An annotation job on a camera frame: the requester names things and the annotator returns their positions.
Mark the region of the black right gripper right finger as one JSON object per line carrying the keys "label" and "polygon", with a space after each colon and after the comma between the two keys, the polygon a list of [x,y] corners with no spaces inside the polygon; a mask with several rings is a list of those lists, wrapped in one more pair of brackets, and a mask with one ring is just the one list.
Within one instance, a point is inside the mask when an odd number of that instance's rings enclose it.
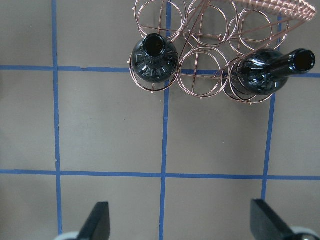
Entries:
{"label": "black right gripper right finger", "polygon": [[294,238],[294,232],[263,199],[250,201],[250,231],[255,240]]}

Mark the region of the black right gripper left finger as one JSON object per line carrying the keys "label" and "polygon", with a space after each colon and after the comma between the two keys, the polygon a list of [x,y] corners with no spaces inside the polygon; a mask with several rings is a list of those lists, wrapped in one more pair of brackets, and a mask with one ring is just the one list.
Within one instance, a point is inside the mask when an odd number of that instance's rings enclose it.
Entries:
{"label": "black right gripper left finger", "polygon": [[81,228],[78,240],[108,240],[111,234],[109,203],[97,202]]}

